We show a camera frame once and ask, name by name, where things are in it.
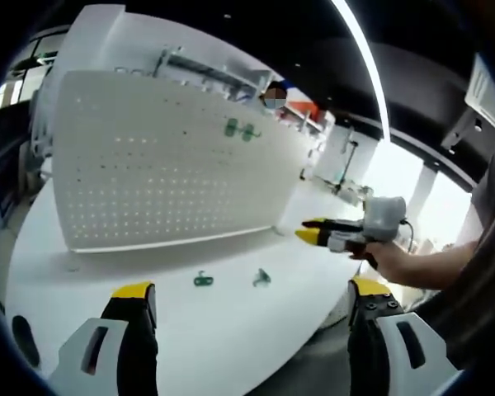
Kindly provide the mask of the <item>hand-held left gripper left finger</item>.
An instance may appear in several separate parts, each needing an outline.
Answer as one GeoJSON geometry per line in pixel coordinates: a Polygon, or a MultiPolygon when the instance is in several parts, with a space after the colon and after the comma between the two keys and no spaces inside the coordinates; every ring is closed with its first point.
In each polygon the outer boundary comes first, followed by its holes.
{"type": "Polygon", "coordinates": [[[59,348],[57,395],[157,395],[155,285],[125,285],[59,348]]]}

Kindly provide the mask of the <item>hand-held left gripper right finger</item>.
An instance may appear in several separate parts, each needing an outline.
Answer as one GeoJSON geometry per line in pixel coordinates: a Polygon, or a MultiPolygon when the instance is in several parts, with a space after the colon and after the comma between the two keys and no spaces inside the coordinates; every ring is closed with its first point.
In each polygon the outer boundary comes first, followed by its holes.
{"type": "Polygon", "coordinates": [[[355,276],[348,291],[350,394],[443,394],[458,370],[441,336],[384,284],[355,276]]]}

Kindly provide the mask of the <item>person's right hand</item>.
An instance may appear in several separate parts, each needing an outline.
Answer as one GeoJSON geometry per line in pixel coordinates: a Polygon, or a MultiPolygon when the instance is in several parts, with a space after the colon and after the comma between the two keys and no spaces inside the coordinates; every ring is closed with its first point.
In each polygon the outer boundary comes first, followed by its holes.
{"type": "Polygon", "coordinates": [[[380,274],[386,274],[403,264],[405,252],[395,243],[367,243],[357,247],[350,255],[351,259],[366,261],[380,274]]]}

